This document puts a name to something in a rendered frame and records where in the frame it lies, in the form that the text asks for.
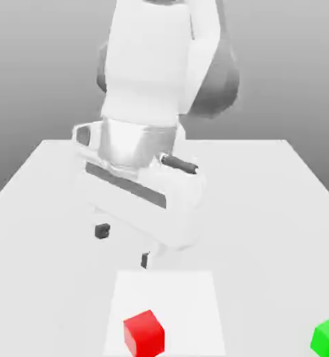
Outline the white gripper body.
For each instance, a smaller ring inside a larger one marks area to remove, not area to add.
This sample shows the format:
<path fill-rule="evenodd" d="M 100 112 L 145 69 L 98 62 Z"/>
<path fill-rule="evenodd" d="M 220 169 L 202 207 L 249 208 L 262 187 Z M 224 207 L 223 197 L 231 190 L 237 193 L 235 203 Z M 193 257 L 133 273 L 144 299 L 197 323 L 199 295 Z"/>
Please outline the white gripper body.
<path fill-rule="evenodd" d="M 116 167 L 94 152 L 79 152 L 76 184 L 99 211 L 168 248 L 192 245 L 192 219 L 206 186 L 198 165 L 173 155 L 152 155 L 139 167 Z"/>

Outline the small red cube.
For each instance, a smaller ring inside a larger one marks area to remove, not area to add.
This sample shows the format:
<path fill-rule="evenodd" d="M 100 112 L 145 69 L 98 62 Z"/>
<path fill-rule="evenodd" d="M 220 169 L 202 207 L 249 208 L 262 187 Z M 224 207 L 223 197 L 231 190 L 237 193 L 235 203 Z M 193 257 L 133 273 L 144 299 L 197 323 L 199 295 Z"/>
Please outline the small red cube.
<path fill-rule="evenodd" d="M 156 357 L 165 351 L 165 330 L 151 310 L 124 320 L 123 335 L 132 357 Z"/>

